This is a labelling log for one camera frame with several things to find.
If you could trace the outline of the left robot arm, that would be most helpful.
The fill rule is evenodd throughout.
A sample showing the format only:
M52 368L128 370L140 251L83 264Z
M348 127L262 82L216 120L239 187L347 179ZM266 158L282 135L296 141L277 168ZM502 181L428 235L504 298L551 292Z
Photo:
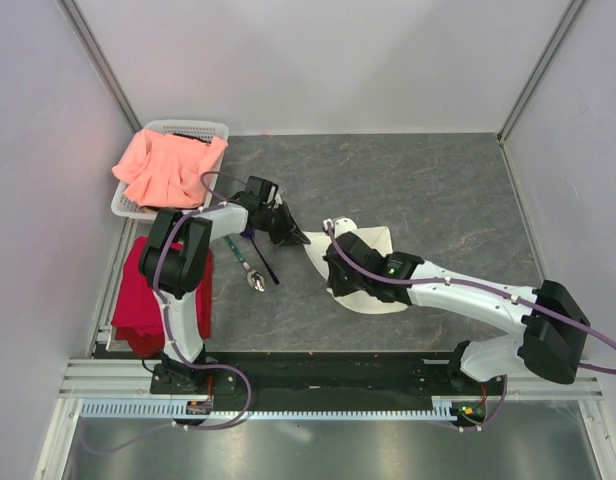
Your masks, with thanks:
M173 382L186 393L199 392L208 378L206 367L196 362L204 352L204 342L197 324L195 295L204 278L210 244L256 230L267 233L276 246L310 243L276 183L250 176L240 191L223 198L206 183L214 174L204 173L201 182L219 203L188 211L161 209L139 260L139 272L152 288L160 310L164 353L179 362Z

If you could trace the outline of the white cloth napkin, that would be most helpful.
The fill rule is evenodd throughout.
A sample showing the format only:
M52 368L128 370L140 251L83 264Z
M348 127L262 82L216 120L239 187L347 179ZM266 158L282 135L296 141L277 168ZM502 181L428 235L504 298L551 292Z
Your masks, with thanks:
M336 218L334 220L334 224L336 237L339 237L344 233L352 232L363 240L369 247L377 250L382 256L386 256L393 252L390 229L387 226L358 228L356 223L347 217ZM310 243L304 246L304 250L317 272L324 280L327 280L329 275L329 267L323 257L326 254L327 248L330 246L331 241L323 232L306 231L305 236L310 240ZM407 309L407 306L401 303L381 302L377 298L367 294L365 291L356 291L344 296L335 296L331 287L327 287L326 291L342 307L359 314L393 314L405 311Z

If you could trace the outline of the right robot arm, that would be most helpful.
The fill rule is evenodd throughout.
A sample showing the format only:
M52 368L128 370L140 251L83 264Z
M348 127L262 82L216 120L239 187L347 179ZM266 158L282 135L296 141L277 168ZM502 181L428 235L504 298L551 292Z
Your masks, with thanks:
M457 345L446 368L455 392L471 392L499 375L529 372L556 383L574 382L590 323L568 290L546 280L538 288L508 286L452 272L419 256L371 247L357 230L336 231L323 259L336 298L361 293L381 306L449 311L502 331L487 341Z

